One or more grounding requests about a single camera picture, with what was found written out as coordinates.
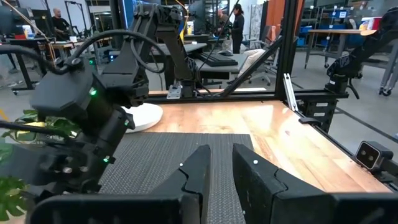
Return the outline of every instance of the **white plate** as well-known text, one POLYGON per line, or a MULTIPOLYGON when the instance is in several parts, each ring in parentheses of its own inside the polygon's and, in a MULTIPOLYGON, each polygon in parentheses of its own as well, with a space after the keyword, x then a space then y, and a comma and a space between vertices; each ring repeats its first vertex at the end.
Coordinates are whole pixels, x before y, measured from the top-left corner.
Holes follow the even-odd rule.
POLYGON ((130 109, 123 108, 127 113, 132 114, 136 128, 134 130, 127 129, 126 133, 135 133, 147 130, 153 125, 157 124, 163 115, 163 109, 157 105, 144 103, 138 107, 130 109))

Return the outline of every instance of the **white label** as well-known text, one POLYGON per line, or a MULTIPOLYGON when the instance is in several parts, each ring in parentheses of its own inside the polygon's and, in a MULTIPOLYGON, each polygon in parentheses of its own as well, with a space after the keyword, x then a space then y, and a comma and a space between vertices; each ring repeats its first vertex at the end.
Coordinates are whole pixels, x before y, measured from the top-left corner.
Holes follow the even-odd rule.
POLYGON ((347 12, 340 12, 339 18, 345 18, 347 16, 347 12))
POLYGON ((328 106, 328 103, 317 103, 317 107, 328 106))
POLYGON ((324 116, 325 113, 314 113, 313 116, 324 116))

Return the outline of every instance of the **concrete floor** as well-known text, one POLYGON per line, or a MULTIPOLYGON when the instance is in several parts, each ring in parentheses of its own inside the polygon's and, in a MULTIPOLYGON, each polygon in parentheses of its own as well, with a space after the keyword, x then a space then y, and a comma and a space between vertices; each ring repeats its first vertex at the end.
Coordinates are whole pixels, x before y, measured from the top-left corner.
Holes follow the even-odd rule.
MULTIPOLYGON (((307 69, 303 67, 304 60, 305 53, 297 52, 292 72, 294 77, 292 81, 296 84, 294 87, 323 88, 328 81, 326 70, 323 68, 323 57, 311 56, 307 69)), ((363 73, 363 79, 353 81, 361 97, 360 100, 357 100, 353 94, 350 94, 348 99, 340 100, 338 103, 340 111, 345 111, 349 115, 336 114, 329 134, 352 153, 356 152, 361 141, 368 140, 377 141, 398 154, 397 143, 386 137, 398 133, 398 119, 396 118, 398 90, 393 90, 392 95, 388 97, 378 95, 377 92, 384 70, 364 67, 363 73)), ((160 90, 161 84, 158 74, 148 73, 148 77, 150 89, 160 90)), ((251 84, 244 83, 241 87, 266 87, 268 90, 273 90, 275 76, 270 75, 269 77, 272 81, 271 86, 266 86, 266 83, 259 79, 251 84)), ((32 79, 37 80, 38 76, 32 75, 32 79)), ((209 88, 218 88, 218 85, 209 86, 209 88)), ((14 96, 10 89, 2 89, 0 90, 0 110, 3 110, 10 120, 16 119, 22 114, 23 109, 29 108, 29 98, 29 91, 20 92, 18 96, 14 96)), ((398 162, 398 156, 395 156, 394 160, 398 162)))

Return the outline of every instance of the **keyboard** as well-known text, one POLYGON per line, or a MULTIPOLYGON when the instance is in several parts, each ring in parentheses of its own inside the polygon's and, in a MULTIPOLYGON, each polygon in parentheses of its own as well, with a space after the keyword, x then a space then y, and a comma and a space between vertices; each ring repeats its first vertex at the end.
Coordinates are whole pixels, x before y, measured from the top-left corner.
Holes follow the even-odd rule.
POLYGON ((205 62, 205 64, 207 64, 210 67, 238 65, 237 61, 220 54, 211 54, 209 59, 207 59, 207 61, 205 60, 209 56, 209 52, 195 54, 195 56, 202 62, 205 62))

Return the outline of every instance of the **gray mat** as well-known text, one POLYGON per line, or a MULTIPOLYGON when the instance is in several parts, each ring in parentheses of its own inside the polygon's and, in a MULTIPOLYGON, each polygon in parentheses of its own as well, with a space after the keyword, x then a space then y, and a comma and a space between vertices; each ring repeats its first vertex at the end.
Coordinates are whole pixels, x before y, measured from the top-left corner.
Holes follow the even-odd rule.
POLYGON ((127 134, 101 184, 104 194, 147 194, 174 172, 198 148, 212 151, 212 186, 208 223, 244 223, 232 171, 233 143, 253 149, 248 134, 127 134))

